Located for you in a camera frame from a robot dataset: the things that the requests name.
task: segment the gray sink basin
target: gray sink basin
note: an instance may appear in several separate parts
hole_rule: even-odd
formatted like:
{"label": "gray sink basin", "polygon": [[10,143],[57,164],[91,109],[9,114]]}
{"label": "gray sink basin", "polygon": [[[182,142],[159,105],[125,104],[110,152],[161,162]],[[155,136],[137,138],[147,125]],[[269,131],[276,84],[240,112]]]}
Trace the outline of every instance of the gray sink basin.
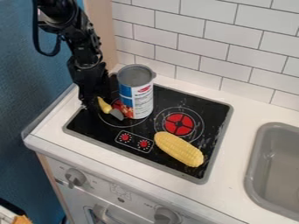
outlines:
{"label": "gray sink basin", "polygon": [[299,129],[267,123],[257,132],[245,189],[259,206],[299,221]]}

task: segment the paint can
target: paint can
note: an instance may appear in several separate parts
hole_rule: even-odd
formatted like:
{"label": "paint can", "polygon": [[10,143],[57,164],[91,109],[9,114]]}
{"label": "paint can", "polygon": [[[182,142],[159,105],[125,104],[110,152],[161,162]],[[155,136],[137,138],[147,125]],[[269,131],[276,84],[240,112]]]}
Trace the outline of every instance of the paint can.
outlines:
{"label": "paint can", "polygon": [[149,116],[154,108],[153,79],[156,73],[144,65],[129,65],[116,75],[122,113],[132,119]]}

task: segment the toy stove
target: toy stove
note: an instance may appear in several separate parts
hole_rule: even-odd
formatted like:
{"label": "toy stove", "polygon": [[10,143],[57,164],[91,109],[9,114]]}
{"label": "toy stove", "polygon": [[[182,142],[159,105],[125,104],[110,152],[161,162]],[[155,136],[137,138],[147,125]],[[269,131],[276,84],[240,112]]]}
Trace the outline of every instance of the toy stove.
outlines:
{"label": "toy stove", "polygon": [[[113,108],[121,106],[113,92]],[[65,132],[192,182],[206,182],[224,136],[232,110],[229,106],[154,86],[154,111],[140,120],[119,121],[99,112],[81,109],[66,124]],[[158,131],[168,131],[201,149],[205,162],[192,168],[160,150],[154,143]]]}

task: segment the subway tile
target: subway tile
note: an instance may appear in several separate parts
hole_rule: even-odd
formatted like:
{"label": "subway tile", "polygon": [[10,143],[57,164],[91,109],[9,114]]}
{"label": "subway tile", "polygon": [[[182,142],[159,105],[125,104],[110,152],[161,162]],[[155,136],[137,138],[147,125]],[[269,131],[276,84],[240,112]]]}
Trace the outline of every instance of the subway tile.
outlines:
{"label": "subway tile", "polygon": [[283,72],[285,74],[299,77],[299,59],[288,58],[287,65],[285,66]]}
{"label": "subway tile", "polygon": [[196,53],[224,60],[226,58],[228,44],[222,44],[203,38],[178,35],[178,49],[188,53]]}
{"label": "subway tile", "polygon": [[175,66],[163,63],[153,59],[145,59],[143,57],[136,56],[136,64],[142,64],[150,67],[155,73],[161,74],[167,77],[175,77]]}
{"label": "subway tile", "polygon": [[133,0],[133,5],[159,11],[178,13],[179,0]]}
{"label": "subway tile", "polygon": [[113,0],[112,2],[120,4],[131,4],[131,0]]}
{"label": "subway tile", "polygon": [[299,110],[299,95],[276,91],[271,103],[287,109]]}
{"label": "subway tile", "polygon": [[112,18],[139,25],[154,26],[154,11],[121,3],[112,3]]}
{"label": "subway tile", "polygon": [[134,25],[135,39],[159,46],[177,48],[177,34],[141,25]]}
{"label": "subway tile", "polygon": [[117,50],[154,58],[154,46],[128,38],[115,37]]}
{"label": "subway tile", "polygon": [[250,5],[256,5],[260,7],[270,7],[271,1],[272,0],[226,0],[226,2],[237,3],[237,4],[250,4]]}
{"label": "subway tile", "polygon": [[180,52],[160,46],[156,46],[156,59],[192,69],[198,69],[199,64],[198,55]]}
{"label": "subway tile", "polygon": [[270,102],[273,89],[259,87],[249,83],[223,79],[221,90],[238,96],[250,98],[259,102]]}
{"label": "subway tile", "polygon": [[299,12],[298,0],[274,0],[272,4],[273,9],[281,11]]}
{"label": "subway tile", "polygon": [[125,38],[133,38],[133,25],[122,21],[114,20],[115,35]]}
{"label": "subway tile", "polygon": [[292,94],[299,94],[299,78],[281,73],[254,69],[250,82],[263,87],[274,88]]}
{"label": "subway tile", "polygon": [[258,48],[262,31],[230,24],[207,21],[205,38],[230,43],[237,46]]}
{"label": "subway tile", "polygon": [[299,25],[299,15],[284,11],[240,5],[236,24],[265,31],[295,35]]}
{"label": "subway tile", "polygon": [[261,50],[299,57],[299,38],[265,32],[261,41]]}
{"label": "subway tile", "polygon": [[156,28],[202,37],[204,26],[203,19],[156,11]]}
{"label": "subway tile", "polygon": [[221,77],[216,75],[197,72],[180,66],[177,67],[177,79],[214,89],[219,89],[221,82]]}
{"label": "subway tile", "polygon": [[286,58],[286,56],[270,52],[231,45],[227,60],[241,65],[281,72]]}
{"label": "subway tile", "polygon": [[120,52],[117,51],[117,59],[118,62],[121,64],[129,65],[129,64],[134,64],[134,55],[127,53],[127,52]]}
{"label": "subway tile", "polygon": [[237,4],[215,0],[182,0],[181,14],[233,23]]}
{"label": "subway tile", "polygon": [[248,81],[251,67],[202,57],[200,71],[225,76],[239,81]]}

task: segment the toy kitchen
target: toy kitchen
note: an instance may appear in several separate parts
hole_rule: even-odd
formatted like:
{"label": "toy kitchen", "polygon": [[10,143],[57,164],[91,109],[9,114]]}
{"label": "toy kitchen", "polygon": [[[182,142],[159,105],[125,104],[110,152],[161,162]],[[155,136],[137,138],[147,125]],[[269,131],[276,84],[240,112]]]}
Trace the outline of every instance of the toy kitchen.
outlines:
{"label": "toy kitchen", "polygon": [[[110,73],[122,67],[111,64]],[[299,223],[299,112],[159,74],[142,119],[91,113],[78,95],[72,84],[22,133],[70,223]],[[203,163],[161,150],[161,131],[200,150]]]}

